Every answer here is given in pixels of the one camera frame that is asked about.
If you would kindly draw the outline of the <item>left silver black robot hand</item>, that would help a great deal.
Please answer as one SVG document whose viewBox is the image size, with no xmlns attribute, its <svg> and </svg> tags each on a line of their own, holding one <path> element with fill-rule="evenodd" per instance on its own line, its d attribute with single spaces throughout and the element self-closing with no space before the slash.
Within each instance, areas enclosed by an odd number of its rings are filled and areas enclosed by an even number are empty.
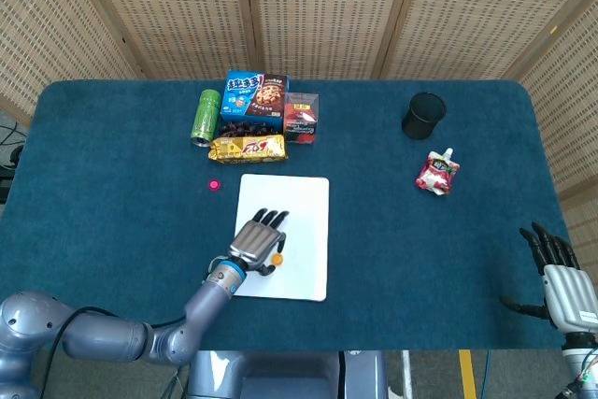
<svg viewBox="0 0 598 399">
<path fill-rule="evenodd" d="M 267 259 L 273 252 L 280 254 L 284 249 L 286 234 L 278 227 L 288 215 L 286 210 L 259 209 L 236 233 L 227 259 L 244 273 L 257 272 L 262 277 L 273 274 L 276 266 Z"/>
</svg>

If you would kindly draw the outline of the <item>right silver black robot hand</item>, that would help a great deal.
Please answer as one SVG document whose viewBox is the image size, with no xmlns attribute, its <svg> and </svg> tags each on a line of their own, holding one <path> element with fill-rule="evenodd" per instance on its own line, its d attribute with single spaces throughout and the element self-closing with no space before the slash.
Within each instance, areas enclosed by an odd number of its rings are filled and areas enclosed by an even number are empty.
<svg viewBox="0 0 598 399">
<path fill-rule="evenodd" d="M 544 303 L 524 305 L 502 295 L 501 304 L 517 314 L 549 321 L 563 335 L 595 335 L 597 293 L 571 245 L 536 222 L 531 230 L 521 228 L 520 235 L 542 280 Z"/>
</svg>

